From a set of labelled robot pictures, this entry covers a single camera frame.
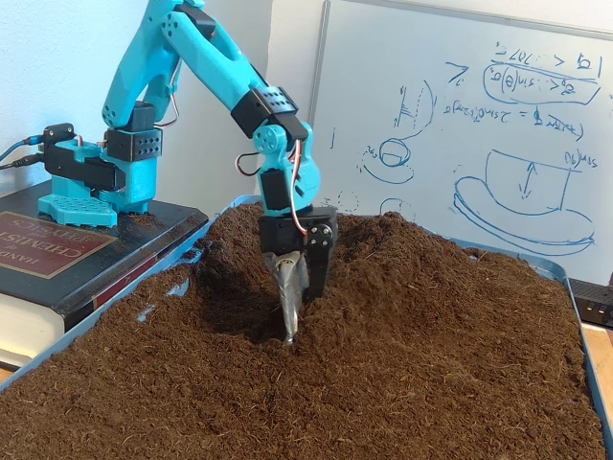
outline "blue tray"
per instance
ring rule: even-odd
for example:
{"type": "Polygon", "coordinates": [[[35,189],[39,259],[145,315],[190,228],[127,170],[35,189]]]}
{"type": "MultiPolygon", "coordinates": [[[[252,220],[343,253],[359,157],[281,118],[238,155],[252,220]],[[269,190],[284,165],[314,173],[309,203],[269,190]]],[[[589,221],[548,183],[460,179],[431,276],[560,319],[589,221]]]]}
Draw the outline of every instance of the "blue tray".
{"type": "MultiPolygon", "coordinates": [[[[240,196],[236,200],[234,200],[230,204],[230,206],[224,209],[220,214],[223,214],[228,209],[237,207],[241,204],[254,204],[254,203],[260,202],[260,200],[261,200],[261,197],[258,195],[240,196]]],[[[220,216],[220,214],[212,218],[211,221],[204,228],[202,228],[196,234],[192,235],[182,245],[178,246],[173,251],[171,251],[171,253],[168,254],[168,256],[164,258],[162,261],[160,261],[156,266],[152,267],[150,270],[145,272],[138,279],[136,279],[130,286],[126,287],[124,290],[119,292],[112,299],[106,302],[102,307],[100,307],[98,310],[96,310],[86,319],[81,321],[75,328],[73,328],[68,333],[66,333],[54,345],[49,347],[49,349],[47,349],[45,352],[41,353],[36,358],[34,358],[32,361],[30,361],[28,365],[19,369],[15,374],[11,376],[10,379],[5,381],[3,384],[0,384],[0,394],[2,394],[4,390],[6,390],[9,386],[11,386],[12,383],[21,379],[23,376],[28,374],[33,369],[36,369],[40,364],[42,364],[44,361],[49,359],[51,355],[62,352],[63,350],[68,348],[75,339],[87,334],[87,332],[96,325],[100,317],[110,307],[112,307],[115,303],[117,303],[119,300],[123,299],[127,295],[131,294],[134,291],[134,289],[136,289],[136,287],[141,282],[143,282],[146,278],[149,278],[164,270],[167,270],[168,268],[174,265],[185,264],[185,263],[194,264],[198,262],[201,256],[201,252],[196,251],[195,257],[193,257],[190,260],[184,259],[184,255],[187,252],[189,252],[191,249],[193,249],[195,243],[201,238],[203,238],[208,233],[209,229],[211,228],[211,225],[215,223],[216,219],[220,216]]],[[[536,273],[538,273],[543,278],[557,281],[564,285],[564,287],[568,290],[571,296],[571,299],[573,301],[573,307],[577,315],[577,319],[578,321],[580,321],[579,311],[577,309],[577,305],[575,304],[575,299],[573,296],[573,292],[571,290],[569,278],[566,276],[566,272],[560,265],[555,264],[545,259],[535,257],[535,256],[521,254],[518,252],[507,251],[507,250],[499,249],[496,247],[484,246],[482,244],[476,244],[476,243],[472,243],[468,241],[455,240],[452,238],[449,238],[447,240],[451,242],[455,242],[462,248],[476,248],[476,249],[480,249],[486,252],[505,254],[507,256],[510,256],[516,259],[522,259],[526,261],[533,268],[533,270],[536,271],[536,273]]],[[[613,432],[611,431],[611,424],[609,423],[608,417],[606,415],[606,411],[604,409],[604,400],[602,398],[602,391],[596,379],[596,370],[594,368],[592,356],[590,354],[589,348],[587,348],[587,346],[585,345],[587,343],[587,340],[585,339],[585,334],[583,333],[583,330],[581,330],[581,338],[583,340],[583,344],[584,344],[583,348],[584,348],[584,352],[585,352],[585,356],[587,360],[587,363],[586,363],[587,381],[588,381],[589,388],[592,392],[592,399],[594,400],[596,412],[598,413],[602,421],[602,432],[604,435],[604,444],[605,444],[606,451],[607,451],[607,458],[609,460],[613,460],[613,432]]]]}

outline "white wire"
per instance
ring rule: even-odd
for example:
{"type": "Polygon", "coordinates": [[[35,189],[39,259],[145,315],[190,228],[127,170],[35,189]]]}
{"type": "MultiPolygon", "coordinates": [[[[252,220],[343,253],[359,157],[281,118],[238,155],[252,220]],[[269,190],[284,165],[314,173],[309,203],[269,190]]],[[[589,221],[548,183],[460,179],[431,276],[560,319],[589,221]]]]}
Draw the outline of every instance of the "white wire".
{"type": "MultiPolygon", "coordinates": [[[[181,68],[181,60],[177,62],[176,68],[174,69],[174,72],[172,73],[172,77],[170,78],[171,86],[174,86],[176,84],[176,78],[179,75],[180,68],[181,68]]],[[[167,122],[167,123],[163,123],[163,124],[155,124],[155,127],[160,128],[160,129],[165,129],[167,127],[171,127],[172,125],[174,125],[176,122],[179,121],[179,107],[176,104],[174,93],[170,94],[170,101],[172,102],[172,108],[174,109],[174,120],[167,122]]]]}
{"type": "Polygon", "coordinates": [[[305,227],[302,226],[296,215],[296,205],[294,204],[294,192],[296,187],[296,178],[298,177],[298,170],[300,168],[300,161],[303,156],[303,145],[301,141],[296,141],[296,157],[294,158],[294,173],[291,175],[291,188],[289,190],[289,202],[291,204],[291,217],[294,220],[294,225],[304,236],[308,234],[305,227]]]}

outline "whiteboard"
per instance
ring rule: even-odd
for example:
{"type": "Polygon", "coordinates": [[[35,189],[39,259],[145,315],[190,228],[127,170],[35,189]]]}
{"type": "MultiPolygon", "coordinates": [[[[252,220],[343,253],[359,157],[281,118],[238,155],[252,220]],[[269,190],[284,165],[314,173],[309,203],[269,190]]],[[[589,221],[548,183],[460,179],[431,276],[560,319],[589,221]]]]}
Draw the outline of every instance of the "whiteboard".
{"type": "Polygon", "coordinates": [[[424,7],[328,2],[318,205],[613,271],[613,41],[424,7]]]}

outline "soil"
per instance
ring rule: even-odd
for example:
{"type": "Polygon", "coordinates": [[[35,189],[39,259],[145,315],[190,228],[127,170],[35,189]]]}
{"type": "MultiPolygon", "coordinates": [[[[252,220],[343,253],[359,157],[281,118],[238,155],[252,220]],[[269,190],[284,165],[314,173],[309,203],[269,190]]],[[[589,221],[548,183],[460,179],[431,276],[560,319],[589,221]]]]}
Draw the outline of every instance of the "soil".
{"type": "Polygon", "coordinates": [[[341,217],[327,292],[286,348],[260,214],[229,211],[202,262],[145,281],[10,387],[0,456],[605,458],[560,284],[397,214],[341,217]]]}

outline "whiteboard frame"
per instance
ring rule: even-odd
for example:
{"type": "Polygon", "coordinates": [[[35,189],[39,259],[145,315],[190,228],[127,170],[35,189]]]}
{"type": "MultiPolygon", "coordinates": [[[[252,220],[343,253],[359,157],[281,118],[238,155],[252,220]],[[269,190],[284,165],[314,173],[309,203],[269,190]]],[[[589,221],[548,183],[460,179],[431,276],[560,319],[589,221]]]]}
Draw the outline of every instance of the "whiteboard frame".
{"type": "Polygon", "coordinates": [[[543,32],[552,32],[557,34],[583,36],[587,38],[594,38],[597,40],[613,41],[613,32],[601,31],[596,29],[589,30],[580,27],[556,24],[553,22],[538,22],[530,19],[520,19],[518,17],[501,16],[485,12],[474,12],[470,10],[459,10],[445,7],[431,7],[421,3],[408,2],[405,0],[326,0],[326,2],[324,3],[324,17],[319,39],[319,50],[317,52],[317,64],[315,67],[315,84],[313,86],[313,96],[310,103],[310,115],[308,117],[309,123],[312,127],[315,124],[315,114],[317,112],[317,98],[319,97],[322,67],[324,64],[324,56],[326,54],[326,36],[328,34],[330,6],[332,3],[338,2],[361,3],[364,5],[372,5],[376,7],[395,8],[398,10],[409,10],[412,12],[425,12],[428,14],[457,17],[460,19],[488,22],[491,24],[500,24],[503,26],[512,26],[543,32]]]}

